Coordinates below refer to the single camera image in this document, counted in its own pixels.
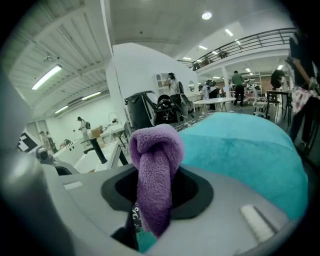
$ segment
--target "ceiling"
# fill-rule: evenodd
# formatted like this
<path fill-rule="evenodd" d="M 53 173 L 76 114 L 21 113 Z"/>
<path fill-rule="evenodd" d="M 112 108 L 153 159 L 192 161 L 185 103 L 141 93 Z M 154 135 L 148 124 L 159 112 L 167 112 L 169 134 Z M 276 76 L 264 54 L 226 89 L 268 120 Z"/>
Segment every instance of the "ceiling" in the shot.
<path fill-rule="evenodd" d="M 194 62 L 213 50 L 235 40 L 261 32 L 285 28 L 293 28 L 293 25 L 289 15 L 281 6 L 252 12 L 203 38 L 191 50 L 186 52 L 180 60 L 183 60 L 183 57 L 189 57 L 191 58 L 189 61 Z M 230 36 L 225 29 L 229 29 L 233 33 L 233 36 Z M 206 47 L 207 50 L 199 48 L 200 45 Z"/>
<path fill-rule="evenodd" d="M 259 72 L 262 73 L 263 76 L 270 76 L 273 71 L 275 71 L 279 65 L 283 65 L 282 70 L 287 72 L 287 66 L 285 63 L 285 59 L 288 56 L 272 56 L 265 58 L 256 58 L 249 61 L 238 62 L 235 64 L 231 64 L 225 67 L 227 74 L 229 77 L 232 77 L 235 71 L 238 71 L 242 75 L 249 75 L 249 73 L 245 70 L 245 68 L 249 68 L 251 72 L 256 75 Z M 220 77 L 221 79 L 215 78 L 215 80 L 220 81 L 223 80 L 222 69 L 218 68 L 216 70 L 210 71 L 206 74 L 199 76 L 199 83 L 203 83 L 208 79 L 212 79 L 212 77 Z"/>
<path fill-rule="evenodd" d="M 232 39 L 224 35 L 224 28 L 238 21 L 250 26 L 246 18 L 281 8 L 279 1 L 274 0 L 111 0 L 110 3 L 116 44 L 137 43 L 177 60 L 191 49 L 197 50 L 212 35 L 209 41 L 217 43 L 209 43 L 208 50 L 230 43 Z M 207 11 L 212 13 L 212 18 L 203 20 L 202 14 Z M 258 30 L 265 31 L 263 27 L 269 30 L 270 25 L 259 24 L 262 28 Z M 234 28 L 235 36 L 245 36 L 246 31 L 239 23 Z M 198 57 L 207 53 L 199 52 Z"/>
<path fill-rule="evenodd" d="M 110 0 L 110 38 L 114 44 L 134 42 L 179 59 L 204 39 L 222 44 L 217 38 L 221 32 L 225 36 L 228 25 L 245 33 L 249 25 L 238 21 L 274 8 L 272 0 Z M 206 11 L 213 14 L 209 20 L 201 18 Z M 106 43 L 100 0 L 40 0 L 1 49 L 1 65 L 32 107 L 33 118 L 40 119 L 75 99 L 108 93 Z M 62 70 L 31 90 L 55 65 Z"/>
<path fill-rule="evenodd" d="M 101 9 L 93 14 L 92 3 L 39 1 L 1 49 L 3 70 L 32 107 L 34 118 L 52 116 L 76 98 L 108 91 L 104 68 L 110 56 Z M 31 90 L 57 64 L 62 70 Z"/>

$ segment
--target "black stroller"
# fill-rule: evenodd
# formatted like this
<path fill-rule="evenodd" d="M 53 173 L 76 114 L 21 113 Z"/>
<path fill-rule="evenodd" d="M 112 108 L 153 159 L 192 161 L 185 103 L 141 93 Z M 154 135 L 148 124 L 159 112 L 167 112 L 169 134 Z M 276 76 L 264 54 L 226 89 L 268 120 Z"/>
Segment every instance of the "black stroller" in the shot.
<path fill-rule="evenodd" d="M 153 91 L 142 91 L 125 99 L 134 130 L 184 120 L 180 107 L 168 95 L 161 95 L 156 104 L 151 100 L 154 94 Z"/>
<path fill-rule="evenodd" d="M 160 124 L 172 124 L 179 123 L 183 121 L 182 110 L 181 108 L 175 104 L 171 98 L 163 94 L 158 98 L 158 104 L 154 110 L 155 119 L 154 125 Z"/>

